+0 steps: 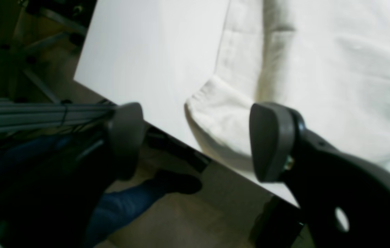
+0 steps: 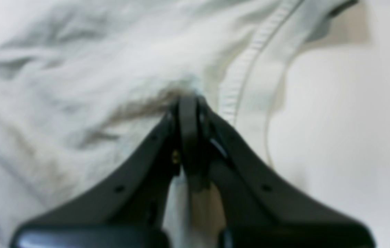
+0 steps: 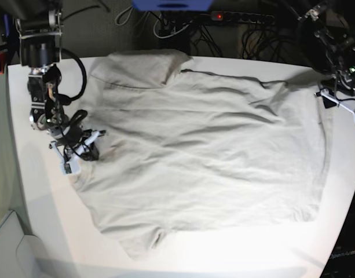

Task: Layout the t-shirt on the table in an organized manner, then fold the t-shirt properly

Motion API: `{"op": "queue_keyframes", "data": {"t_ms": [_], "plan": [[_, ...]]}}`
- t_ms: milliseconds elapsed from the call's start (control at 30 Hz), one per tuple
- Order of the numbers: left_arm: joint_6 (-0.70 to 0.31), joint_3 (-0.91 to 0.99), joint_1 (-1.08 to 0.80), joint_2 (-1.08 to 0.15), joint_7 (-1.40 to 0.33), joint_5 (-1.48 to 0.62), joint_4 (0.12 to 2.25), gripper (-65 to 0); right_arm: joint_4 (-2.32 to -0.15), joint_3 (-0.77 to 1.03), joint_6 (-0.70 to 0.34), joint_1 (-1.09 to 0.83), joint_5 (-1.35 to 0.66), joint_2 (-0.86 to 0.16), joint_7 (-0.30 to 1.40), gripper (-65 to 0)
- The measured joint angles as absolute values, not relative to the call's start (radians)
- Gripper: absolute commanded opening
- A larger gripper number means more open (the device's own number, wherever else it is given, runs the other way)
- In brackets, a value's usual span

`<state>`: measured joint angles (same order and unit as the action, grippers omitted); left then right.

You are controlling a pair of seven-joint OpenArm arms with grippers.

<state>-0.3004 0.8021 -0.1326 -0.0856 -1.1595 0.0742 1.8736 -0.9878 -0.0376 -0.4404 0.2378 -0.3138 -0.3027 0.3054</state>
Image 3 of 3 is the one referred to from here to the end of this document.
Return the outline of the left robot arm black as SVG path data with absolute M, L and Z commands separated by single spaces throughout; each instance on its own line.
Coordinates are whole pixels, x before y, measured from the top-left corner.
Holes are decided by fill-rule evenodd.
M 299 48 L 309 65 L 326 76 L 316 95 L 326 108 L 355 102 L 355 1 L 296 5 Z

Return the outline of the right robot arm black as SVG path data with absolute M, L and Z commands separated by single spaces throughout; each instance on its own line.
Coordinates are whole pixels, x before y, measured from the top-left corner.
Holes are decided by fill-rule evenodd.
M 27 19 L 17 19 L 16 28 L 20 62 L 30 69 L 27 89 L 31 97 L 32 128 L 52 137 L 50 149 L 57 152 L 64 172 L 73 173 L 79 159 L 90 162 L 99 159 L 95 141 L 105 131 L 83 128 L 82 122 L 88 115 L 84 109 L 77 110 L 72 117 L 65 114 L 64 108 L 84 95 L 87 73 L 80 58 L 61 46 L 62 6 L 61 1 L 38 1 L 33 7 L 39 10 Z M 82 76 L 79 93 L 71 97 L 58 91 L 62 75 L 57 64 L 63 55 L 77 63 Z

